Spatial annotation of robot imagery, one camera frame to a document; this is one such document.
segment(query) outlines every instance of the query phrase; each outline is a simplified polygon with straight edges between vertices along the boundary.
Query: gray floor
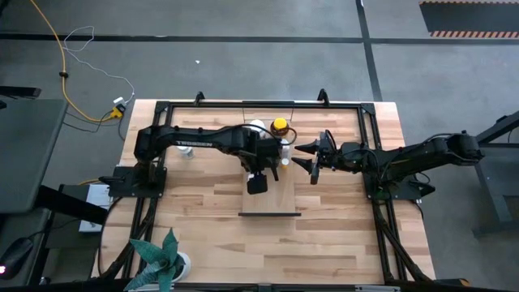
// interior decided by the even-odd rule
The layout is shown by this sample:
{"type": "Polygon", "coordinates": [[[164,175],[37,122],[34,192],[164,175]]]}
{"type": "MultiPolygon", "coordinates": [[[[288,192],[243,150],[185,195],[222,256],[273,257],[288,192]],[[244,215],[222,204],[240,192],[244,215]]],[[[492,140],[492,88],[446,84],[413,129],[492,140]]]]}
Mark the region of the gray floor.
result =
{"type": "MultiPolygon", "coordinates": [[[[360,36],[354,0],[39,3],[60,33],[94,25],[103,34],[360,36]]],[[[428,37],[418,0],[364,0],[364,5],[372,37],[428,37]]],[[[27,1],[10,4],[0,30],[48,33],[27,1]]],[[[0,84],[36,86],[42,98],[62,98],[53,41],[0,41],[0,48],[0,84]]],[[[407,144],[437,132],[477,134],[519,108],[519,46],[374,45],[373,52],[382,97],[397,103],[407,144]]],[[[357,44],[93,42],[79,56],[126,76],[138,98],[192,98],[202,90],[207,98],[314,100],[326,88],[336,101],[373,101],[363,47],[357,44]]],[[[129,96],[124,82],[67,61],[68,92],[89,114],[101,116],[114,98],[129,96]]],[[[56,187],[111,174],[122,150],[116,130],[89,134],[64,127],[45,182],[56,187]]],[[[437,191],[424,200],[423,210],[437,277],[519,290],[518,234],[476,240],[471,233],[494,219],[475,170],[445,166],[428,173],[437,191]]],[[[76,254],[56,255],[57,265],[48,273],[84,278],[79,269],[60,268],[66,263],[60,259],[84,257],[76,254]]]]}

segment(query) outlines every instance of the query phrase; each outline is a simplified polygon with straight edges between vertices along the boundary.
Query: wooden table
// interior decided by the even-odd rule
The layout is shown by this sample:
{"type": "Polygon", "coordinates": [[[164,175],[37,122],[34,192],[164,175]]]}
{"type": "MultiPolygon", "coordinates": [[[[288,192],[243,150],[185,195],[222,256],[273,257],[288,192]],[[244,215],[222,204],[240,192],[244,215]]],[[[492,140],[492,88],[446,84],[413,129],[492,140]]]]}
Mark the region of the wooden table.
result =
{"type": "MultiPolygon", "coordinates": [[[[137,131],[152,124],[155,103],[135,101],[121,165],[136,163],[137,131]]],[[[379,102],[375,109],[383,148],[404,146],[396,104],[379,102]]],[[[296,144],[313,141],[324,129],[333,133],[339,145],[360,140],[353,110],[177,108],[173,117],[172,125],[208,129],[283,117],[298,131],[296,144]]],[[[369,126],[368,132],[373,145],[369,126]]],[[[179,250],[193,263],[185,282],[383,283],[373,212],[361,174],[321,170],[319,184],[312,186],[309,175],[297,167],[295,203],[302,216],[239,217],[243,169],[236,157],[195,148],[195,158],[184,160],[170,148],[165,166],[166,191],[159,201],[152,242],[160,246],[173,228],[179,250]]],[[[128,241],[134,207],[135,199],[123,199],[109,216],[102,237],[103,271],[128,241]]],[[[407,201],[395,201],[394,208],[402,244],[424,273],[434,278],[420,212],[407,201]]],[[[392,248],[388,253],[397,275],[392,248]]],[[[138,259],[134,257],[132,275],[138,259]]]]}

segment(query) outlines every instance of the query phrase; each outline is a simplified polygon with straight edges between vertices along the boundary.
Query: potted plant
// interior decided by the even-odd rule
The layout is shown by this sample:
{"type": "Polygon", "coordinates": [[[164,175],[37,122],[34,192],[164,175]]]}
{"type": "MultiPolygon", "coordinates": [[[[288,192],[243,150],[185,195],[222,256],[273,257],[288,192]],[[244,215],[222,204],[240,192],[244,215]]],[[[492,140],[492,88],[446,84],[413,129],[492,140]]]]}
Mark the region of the potted plant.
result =
{"type": "Polygon", "coordinates": [[[178,251],[178,241],[172,229],[165,236],[162,248],[143,240],[130,239],[130,243],[148,265],[128,283],[125,291],[158,281],[160,292],[166,292],[171,283],[187,277],[191,270],[191,260],[185,253],[178,251]]]}

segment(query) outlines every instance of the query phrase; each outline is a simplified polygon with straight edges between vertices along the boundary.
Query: computer mouse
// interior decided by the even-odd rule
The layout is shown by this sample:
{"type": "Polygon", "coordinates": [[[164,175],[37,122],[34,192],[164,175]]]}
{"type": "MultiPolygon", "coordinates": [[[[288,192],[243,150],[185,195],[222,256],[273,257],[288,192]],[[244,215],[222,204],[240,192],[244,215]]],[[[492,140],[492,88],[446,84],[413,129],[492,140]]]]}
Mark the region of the computer mouse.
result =
{"type": "Polygon", "coordinates": [[[11,243],[0,257],[0,279],[9,280],[15,277],[24,266],[32,247],[30,238],[18,238],[11,243]]]}

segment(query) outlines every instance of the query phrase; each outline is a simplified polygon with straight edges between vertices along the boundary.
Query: yellow cable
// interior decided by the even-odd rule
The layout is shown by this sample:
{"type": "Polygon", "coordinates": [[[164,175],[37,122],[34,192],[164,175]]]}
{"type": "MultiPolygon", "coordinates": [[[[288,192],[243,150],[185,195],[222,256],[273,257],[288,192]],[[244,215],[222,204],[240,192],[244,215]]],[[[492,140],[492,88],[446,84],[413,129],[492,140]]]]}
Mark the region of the yellow cable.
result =
{"type": "MultiPolygon", "coordinates": [[[[43,18],[43,20],[47,23],[47,25],[49,26],[50,30],[54,34],[54,37],[56,38],[56,41],[58,42],[58,45],[59,45],[59,50],[62,53],[62,72],[66,73],[65,52],[63,51],[62,42],[59,40],[58,34],[56,33],[56,31],[52,27],[52,24],[50,24],[50,22],[47,20],[47,18],[43,14],[43,12],[40,10],[40,7],[33,0],[30,0],[30,1],[33,4],[34,8],[36,8],[38,13],[40,13],[41,18],[43,18]]],[[[108,121],[108,120],[113,118],[113,117],[108,117],[108,118],[103,118],[103,119],[90,118],[84,112],[82,112],[80,109],[78,109],[78,107],[75,106],[75,104],[71,101],[71,99],[66,94],[65,77],[63,77],[63,76],[62,76],[62,91],[63,91],[63,96],[65,97],[65,99],[68,102],[68,104],[71,105],[75,110],[77,110],[77,112],[80,113],[82,116],[84,116],[88,121],[91,121],[91,122],[106,122],[106,121],[108,121]]]]}
{"type": "Polygon", "coordinates": [[[98,182],[99,182],[99,179],[89,179],[89,180],[86,180],[84,182],[78,183],[78,186],[83,186],[83,185],[86,185],[86,184],[98,183],[98,182]]]}

